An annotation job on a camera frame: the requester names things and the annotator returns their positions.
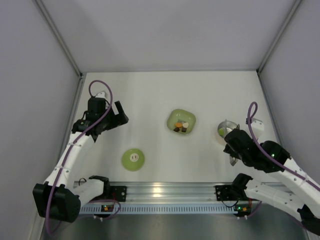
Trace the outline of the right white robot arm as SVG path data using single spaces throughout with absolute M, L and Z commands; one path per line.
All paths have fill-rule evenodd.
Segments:
M 230 192 L 237 199 L 247 197 L 267 203 L 294 217 L 309 232 L 320 234 L 320 186 L 297 165 L 288 151 L 270 140 L 256 144 L 240 129 L 232 130 L 224 140 L 225 153 L 280 181 L 291 191 L 276 190 L 240 173 L 230 186 Z

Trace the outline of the metal tongs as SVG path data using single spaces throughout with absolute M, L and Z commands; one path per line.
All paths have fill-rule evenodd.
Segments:
M 224 130 L 223 138 L 226 141 L 223 152 L 228 154 L 229 163 L 234 166 L 238 162 L 239 154 L 233 149 L 233 145 L 236 142 L 236 134 L 240 130 L 240 125 L 229 120 L 225 120 L 222 123 L 222 128 Z

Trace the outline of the green macaron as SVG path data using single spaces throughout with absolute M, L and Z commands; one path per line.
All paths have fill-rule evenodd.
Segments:
M 223 128 L 219 128 L 219 129 L 218 129 L 218 134 L 223 137 L 224 134 L 225 134 L 224 129 L 223 129 Z

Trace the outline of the orange macaron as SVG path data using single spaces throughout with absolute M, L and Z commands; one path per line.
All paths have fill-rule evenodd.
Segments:
M 181 122 L 176 122 L 175 123 L 175 127 L 176 128 L 181 128 L 183 126 L 183 124 Z

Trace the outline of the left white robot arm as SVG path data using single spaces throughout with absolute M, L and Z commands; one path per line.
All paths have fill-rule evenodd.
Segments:
M 110 185 L 108 177 L 93 175 L 85 183 L 74 186 L 76 174 L 98 136 L 128 123 L 120 101 L 115 102 L 115 107 L 117 114 L 104 97 L 93 96 L 88 100 L 87 110 L 72 126 L 58 164 L 44 183 L 37 183 L 32 190 L 40 217 L 72 223 L 81 207 L 91 201 L 125 201 L 120 191 Z

